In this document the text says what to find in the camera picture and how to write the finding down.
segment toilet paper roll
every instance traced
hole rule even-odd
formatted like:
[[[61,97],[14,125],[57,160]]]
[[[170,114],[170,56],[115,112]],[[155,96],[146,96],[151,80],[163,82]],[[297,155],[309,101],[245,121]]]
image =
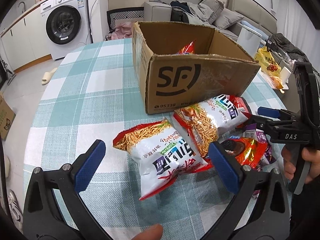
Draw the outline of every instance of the toilet paper roll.
[[[291,75],[291,71],[286,67],[283,67],[283,69],[280,71],[280,74],[279,74],[283,84],[288,82],[290,75]]]

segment white trash bin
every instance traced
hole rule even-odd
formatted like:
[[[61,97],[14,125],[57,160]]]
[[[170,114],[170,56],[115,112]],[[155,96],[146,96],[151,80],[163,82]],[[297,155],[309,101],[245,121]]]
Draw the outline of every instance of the white trash bin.
[[[262,39],[262,35],[255,30],[242,26],[240,31],[237,43],[251,56],[254,56],[257,53],[259,48],[260,41]]]

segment cardboard box on floor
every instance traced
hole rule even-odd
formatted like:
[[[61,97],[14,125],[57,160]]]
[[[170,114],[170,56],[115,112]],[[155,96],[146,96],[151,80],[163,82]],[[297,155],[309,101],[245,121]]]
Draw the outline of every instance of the cardboard box on floor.
[[[0,92],[0,134],[3,140],[7,138],[9,129],[15,117],[16,114],[7,105],[6,101],[4,101],[3,93]]]
[[[214,28],[176,22],[135,22],[133,64],[146,113],[157,114],[219,94],[240,96],[260,66]],[[175,55],[195,42],[195,54]]]

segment tile floor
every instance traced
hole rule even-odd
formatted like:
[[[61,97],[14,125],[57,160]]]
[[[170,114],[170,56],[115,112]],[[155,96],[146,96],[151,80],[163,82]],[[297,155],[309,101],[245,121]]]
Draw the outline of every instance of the tile floor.
[[[4,99],[16,117],[3,141],[4,154],[10,160],[10,174],[6,180],[7,188],[15,192],[19,206],[23,210],[23,160],[29,130],[38,104],[47,85],[41,84],[45,72],[58,67],[61,60],[49,60],[18,73],[10,86],[5,84],[1,91]]]

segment sneaker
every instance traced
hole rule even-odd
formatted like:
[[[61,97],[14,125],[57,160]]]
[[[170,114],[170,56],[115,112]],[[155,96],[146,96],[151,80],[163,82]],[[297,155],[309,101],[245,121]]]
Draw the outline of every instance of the sneaker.
[[[18,200],[14,192],[10,189],[8,193],[9,208],[14,225],[22,232],[22,212],[19,208]]]

